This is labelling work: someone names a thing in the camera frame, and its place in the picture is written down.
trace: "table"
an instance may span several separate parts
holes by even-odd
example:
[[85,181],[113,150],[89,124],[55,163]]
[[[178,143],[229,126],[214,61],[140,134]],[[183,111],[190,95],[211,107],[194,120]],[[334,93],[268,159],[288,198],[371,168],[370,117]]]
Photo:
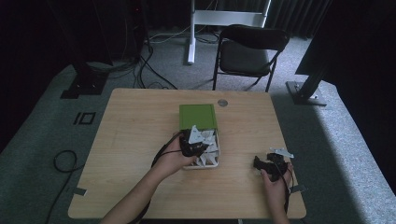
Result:
[[238,12],[221,10],[195,10],[195,0],[191,0],[191,37],[189,46],[188,63],[195,61],[195,25],[219,25],[243,24],[248,26],[264,27],[267,19],[271,0],[264,0],[262,12]]
[[[226,100],[220,106],[218,100]],[[267,218],[262,178],[252,167],[269,147],[285,147],[271,97],[263,92],[115,89],[78,182],[72,218],[103,217],[147,172],[157,151],[178,131],[179,105],[213,104],[219,166],[180,170],[157,188],[145,218]],[[305,216],[300,192],[288,215]]]

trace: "stand base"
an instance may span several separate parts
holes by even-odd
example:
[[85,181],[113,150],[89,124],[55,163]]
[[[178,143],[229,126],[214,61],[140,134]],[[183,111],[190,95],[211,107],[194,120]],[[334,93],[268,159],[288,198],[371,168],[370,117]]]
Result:
[[79,84],[78,75],[75,77],[69,90],[64,91],[61,99],[77,99],[80,95],[100,95],[107,81],[108,73],[95,74],[95,79],[90,85]]
[[319,89],[317,89],[309,99],[302,98],[299,94],[299,90],[303,85],[303,82],[286,82],[286,86],[288,87],[289,93],[295,105],[327,105]]

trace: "box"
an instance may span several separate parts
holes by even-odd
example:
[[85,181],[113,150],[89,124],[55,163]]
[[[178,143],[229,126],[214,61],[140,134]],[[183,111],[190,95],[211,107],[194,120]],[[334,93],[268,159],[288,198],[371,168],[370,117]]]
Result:
[[216,121],[215,107],[213,105],[180,105],[179,106],[179,129],[197,130],[198,138],[208,145],[204,153],[185,169],[208,169],[219,165],[219,135]]

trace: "human hand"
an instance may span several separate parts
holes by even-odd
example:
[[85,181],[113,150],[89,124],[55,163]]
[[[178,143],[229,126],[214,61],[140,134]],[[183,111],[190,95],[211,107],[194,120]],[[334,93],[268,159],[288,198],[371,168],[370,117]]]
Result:
[[172,141],[165,149],[161,157],[154,164],[152,169],[156,169],[163,178],[174,174],[183,166],[189,165],[196,160],[196,157],[185,157],[180,150],[179,136]]
[[[293,171],[293,166],[291,163],[288,162],[288,170],[283,177],[286,180],[286,183],[288,184],[291,181],[291,174]],[[285,204],[285,183],[283,182],[283,179],[280,177],[277,181],[272,182],[270,180],[270,176],[262,170],[262,180],[264,181],[264,192],[266,196],[266,200],[268,203],[268,207],[271,211],[271,214],[274,216],[279,213],[285,213],[284,211],[284,204]]]

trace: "chair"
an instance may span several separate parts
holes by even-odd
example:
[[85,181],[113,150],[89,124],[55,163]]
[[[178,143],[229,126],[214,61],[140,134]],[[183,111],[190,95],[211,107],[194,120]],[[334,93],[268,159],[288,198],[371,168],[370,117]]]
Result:
[[[262,77],[270,75],[265,91],[268,92],[276,68],[277,56],[289,43],[289,35],[283,30],[230,25],[219,36],[219,46],[213,74],[213,91],[218,74],[256,77],[256,85]],[[275,55],[270,60],[268,50]]]

